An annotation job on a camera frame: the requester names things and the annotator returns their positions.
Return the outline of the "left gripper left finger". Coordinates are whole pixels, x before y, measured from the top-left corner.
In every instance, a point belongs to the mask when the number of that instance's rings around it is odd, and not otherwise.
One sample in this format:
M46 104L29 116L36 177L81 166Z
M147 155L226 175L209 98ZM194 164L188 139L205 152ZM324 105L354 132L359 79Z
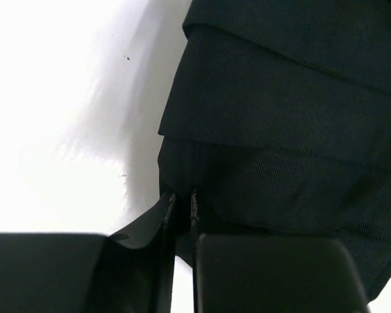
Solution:
M169 312L175 202L110 236L0 233L0 312Z

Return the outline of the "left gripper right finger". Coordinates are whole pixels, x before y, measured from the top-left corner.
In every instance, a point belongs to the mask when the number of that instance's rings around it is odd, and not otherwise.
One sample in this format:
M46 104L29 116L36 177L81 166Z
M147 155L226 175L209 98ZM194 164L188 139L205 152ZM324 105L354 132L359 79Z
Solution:
M223 221L191 196L196 312L367 312L347 249L330 237L271 235Z

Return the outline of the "black pleated skirt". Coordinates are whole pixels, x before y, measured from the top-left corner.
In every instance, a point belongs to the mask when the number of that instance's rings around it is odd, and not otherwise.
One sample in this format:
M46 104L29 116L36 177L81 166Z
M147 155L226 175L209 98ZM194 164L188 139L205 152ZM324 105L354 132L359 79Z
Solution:
M160 122L160 192L271 235L340 239L391 277L391 1L192 1Z

